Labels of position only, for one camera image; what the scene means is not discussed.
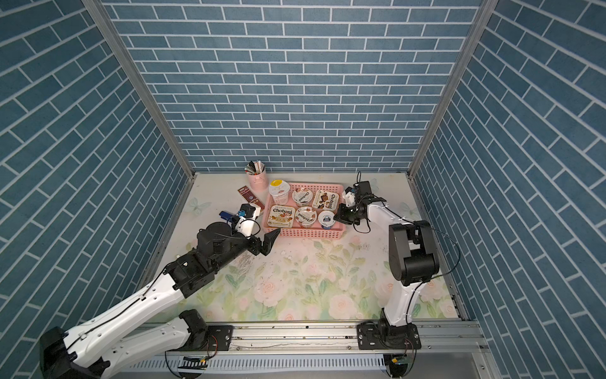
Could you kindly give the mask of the square Chobani flip chocolate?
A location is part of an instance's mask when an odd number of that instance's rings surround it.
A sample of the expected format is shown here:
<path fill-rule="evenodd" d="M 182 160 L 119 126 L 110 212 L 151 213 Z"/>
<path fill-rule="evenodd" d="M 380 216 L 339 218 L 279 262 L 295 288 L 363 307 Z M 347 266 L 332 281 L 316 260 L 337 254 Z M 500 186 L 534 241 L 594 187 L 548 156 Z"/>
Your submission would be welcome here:
<path fill-rule="evenodd" d="M 319 189 L 315 193 L 314 199 L 312 201 L 312 207 L 321 212 L 323 212 L 323 211 L 335 212 L 337 210 L 337 208 L 339 207 L 339 203 L 340 203 L 339 194 L 337 194 L 335 192 Z"/>

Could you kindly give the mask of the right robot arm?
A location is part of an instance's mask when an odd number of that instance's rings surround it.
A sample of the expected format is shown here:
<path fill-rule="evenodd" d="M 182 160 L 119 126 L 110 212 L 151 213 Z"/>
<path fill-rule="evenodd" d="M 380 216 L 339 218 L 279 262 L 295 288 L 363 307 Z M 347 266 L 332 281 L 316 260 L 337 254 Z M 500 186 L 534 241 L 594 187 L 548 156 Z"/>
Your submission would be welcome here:
<path fill-rule="evenodd" d="M 390 209 L 383 197 L 372 192 L 368 181 L 345 189 L 336 221 L 357 227 L 364 220 L 388 234 L 388 265 L 397 284 L 376 322 L 358 325 L 361 350 L 421 349 L 418 327 L 413 323 L 413 306 L 421 289 L 441 277 L 437 256 L 437 229 L 426 220 L 409 220 Z"/>

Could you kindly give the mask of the white yellow yogurt cup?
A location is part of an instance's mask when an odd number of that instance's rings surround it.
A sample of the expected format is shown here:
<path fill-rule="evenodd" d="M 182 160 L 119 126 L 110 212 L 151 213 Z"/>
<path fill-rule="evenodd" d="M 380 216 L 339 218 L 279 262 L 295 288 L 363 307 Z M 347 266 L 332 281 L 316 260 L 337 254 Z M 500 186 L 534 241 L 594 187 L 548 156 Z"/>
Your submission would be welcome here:
<path fill-rule="evenodd" d="M 276 205 L 286 205 L 290 199 L 290 184 L 282 179 L 272 180 L 268 191 Z"/>

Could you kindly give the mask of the pink plastic basket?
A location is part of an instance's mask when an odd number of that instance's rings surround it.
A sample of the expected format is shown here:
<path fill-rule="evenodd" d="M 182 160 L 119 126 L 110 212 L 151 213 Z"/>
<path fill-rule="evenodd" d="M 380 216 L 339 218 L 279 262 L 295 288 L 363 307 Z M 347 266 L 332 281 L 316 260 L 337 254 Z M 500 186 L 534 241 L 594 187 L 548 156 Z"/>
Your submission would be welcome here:
<path fill-rule="evenodd" d="M 344 190 L 343 185 L 336 183 L 289 182 L 288 184 L 290 185 L 289 200 L 285 204 L 285 206 L 293 208 L 294 210 L 298 209 L 298 206 L 292 199 L 292 193 L 295 190 L 307 188 L 311 190 L 313 194 L 315 194 L 318 190 L 324 190 L 339 195 L 341 195 L 342 191 Z M 271 194 L 269 194 L 268 200 L 266 201 L 266 209 L 263 211 L 262 218 L 262 227 L 265 229 L 266 232 L 272 232 L 276 229 L 276 227 L 273 227 L 269 224 L 271 209 L 275 205 L 276 203 L 274 202 L 274 198 L 271 196 Z M 339 222 L 336 222 L 333 226 L 331 226 L 330 229 L 325 229 L 322 227 L 319 220 L 316 220 L 316 222 L 311 227 L 303 227 L 301 226 L 301 224 L 299 224 L 298 221 L 296 221 L 296 219 L 293 219 L 292 227 L 281 227 L 280 236 L 293 238 L 341 239 L 346 230 L 346 226 Z"/>

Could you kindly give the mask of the blue small eraser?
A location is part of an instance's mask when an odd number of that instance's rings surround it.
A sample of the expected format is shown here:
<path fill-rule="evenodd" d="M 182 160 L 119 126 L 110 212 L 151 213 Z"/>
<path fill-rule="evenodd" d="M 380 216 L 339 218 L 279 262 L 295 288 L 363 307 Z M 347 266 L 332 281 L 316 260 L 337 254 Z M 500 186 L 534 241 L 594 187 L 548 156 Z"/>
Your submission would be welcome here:
<path fill-rule="evenodd" d="M 233 223 L 235 220 L 235 214 L 229 213 L 227 211 L 221 211 L 219 213 L 221 219 L 225 220 L 227 223 Z"/>

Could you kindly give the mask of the small blue white yogurt cup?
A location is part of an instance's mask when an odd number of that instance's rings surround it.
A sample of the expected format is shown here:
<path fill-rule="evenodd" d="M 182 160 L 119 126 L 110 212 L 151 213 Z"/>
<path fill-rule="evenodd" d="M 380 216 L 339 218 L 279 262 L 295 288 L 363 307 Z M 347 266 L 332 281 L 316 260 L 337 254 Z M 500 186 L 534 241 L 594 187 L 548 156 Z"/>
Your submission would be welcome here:
<path fill-rule="evenodd" d="M 330 230 L 336 223 L 335 214 L 332 211 L 324 210 L 318 214 L 318 222 L 325 230 Z"/>

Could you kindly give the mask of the red pencil box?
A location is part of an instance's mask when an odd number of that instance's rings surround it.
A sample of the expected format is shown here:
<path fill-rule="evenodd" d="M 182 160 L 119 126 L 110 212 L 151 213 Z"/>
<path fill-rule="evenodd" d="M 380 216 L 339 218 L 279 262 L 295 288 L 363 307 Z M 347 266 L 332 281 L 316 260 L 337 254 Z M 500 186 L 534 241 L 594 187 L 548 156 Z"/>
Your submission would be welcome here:
<path fill-rule="evenodd" d="M 248 186 L 243 186 L 238 189 L 239 194 L 251 205 L 258 206 L 261 210 L 264 210 L 263 202 L 249 189 Z"/>

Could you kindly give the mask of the round Chobani yogurt strawberry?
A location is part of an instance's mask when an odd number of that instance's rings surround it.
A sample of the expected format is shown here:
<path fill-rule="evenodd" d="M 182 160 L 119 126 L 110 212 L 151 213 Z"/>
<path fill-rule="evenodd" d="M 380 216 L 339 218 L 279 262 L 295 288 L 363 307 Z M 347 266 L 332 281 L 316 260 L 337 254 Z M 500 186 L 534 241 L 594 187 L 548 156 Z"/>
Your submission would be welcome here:
<path fill-rule="evenodd" d="M 311 206 L 300 207 L 296 210 L 295 220 L 301 227 L 310 228 L 317 221 L 317 211 Z"/>

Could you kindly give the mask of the round Chobani yogurt dark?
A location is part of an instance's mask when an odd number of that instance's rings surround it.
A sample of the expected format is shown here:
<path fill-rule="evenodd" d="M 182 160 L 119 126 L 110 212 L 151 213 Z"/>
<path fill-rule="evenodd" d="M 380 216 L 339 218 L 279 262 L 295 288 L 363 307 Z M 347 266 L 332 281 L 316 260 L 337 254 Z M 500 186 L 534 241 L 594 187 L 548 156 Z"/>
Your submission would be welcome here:
<path fill-rule="evenodd" d="M 292 199 L 298 207 L 306 207 L 312 205 L 314 192 L 306 187 L 295 189 L 292 193 Z"/>

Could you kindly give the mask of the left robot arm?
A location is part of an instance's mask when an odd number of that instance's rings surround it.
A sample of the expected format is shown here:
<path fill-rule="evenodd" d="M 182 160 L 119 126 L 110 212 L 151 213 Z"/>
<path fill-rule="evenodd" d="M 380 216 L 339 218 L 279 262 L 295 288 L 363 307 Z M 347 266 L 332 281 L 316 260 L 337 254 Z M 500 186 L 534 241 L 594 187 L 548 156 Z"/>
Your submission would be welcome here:
<path fill-rule="evenodd" d="M 197 233 L 197 246 L 121 303 L 88 322 L 64 330 L 51 328 L 40 340 L 39 367 L 45 378 L 109 378 L 122 368 L 168 351 L 198 350 L 214 340 L 196 310 L 156 328 L 135 333 L 148 319 L 210 284 L 221 268 L 244 252 L 268 255 L 280 230 L 258 238 L 238 227 L 215 222 Z"/>

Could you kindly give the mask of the pink pen cup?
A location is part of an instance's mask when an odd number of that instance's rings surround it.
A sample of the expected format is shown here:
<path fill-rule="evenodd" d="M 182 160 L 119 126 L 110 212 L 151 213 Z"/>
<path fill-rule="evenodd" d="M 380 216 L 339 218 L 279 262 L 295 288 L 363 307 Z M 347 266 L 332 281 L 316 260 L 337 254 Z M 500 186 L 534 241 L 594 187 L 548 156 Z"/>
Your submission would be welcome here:
<path fill-rule="evenodd" d="M 253 191 L 265 191 L 268 189 L 269 181 L 266 170 L 260 173 L 247 174 L 249 180 L 249 188 Z"/>

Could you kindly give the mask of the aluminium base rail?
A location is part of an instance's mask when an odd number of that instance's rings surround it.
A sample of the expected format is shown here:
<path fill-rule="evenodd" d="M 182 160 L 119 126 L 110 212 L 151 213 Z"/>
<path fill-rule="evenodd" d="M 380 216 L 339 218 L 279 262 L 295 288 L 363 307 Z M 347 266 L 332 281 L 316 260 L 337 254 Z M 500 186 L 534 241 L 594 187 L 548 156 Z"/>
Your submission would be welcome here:
<path fill-rule="evenodd" d="M 204 352 L 330 354 L 346 352 L 479 353 L 488 349 L 478 323 L 419 320 L 388 337 L 376 322 L 211 323 Z"/>

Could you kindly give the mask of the square Chobani flip strawberry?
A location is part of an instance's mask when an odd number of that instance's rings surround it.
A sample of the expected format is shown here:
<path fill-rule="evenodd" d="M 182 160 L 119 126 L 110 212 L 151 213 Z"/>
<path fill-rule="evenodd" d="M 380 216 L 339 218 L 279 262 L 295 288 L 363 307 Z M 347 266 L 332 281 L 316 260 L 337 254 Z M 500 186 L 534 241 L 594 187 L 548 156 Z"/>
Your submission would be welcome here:
<path fill-rule="evenodd" d="M 274 228 L 292 228 L 296 210 L 288 205 L 273 205 L 268 214 L 267 225 Z"/>

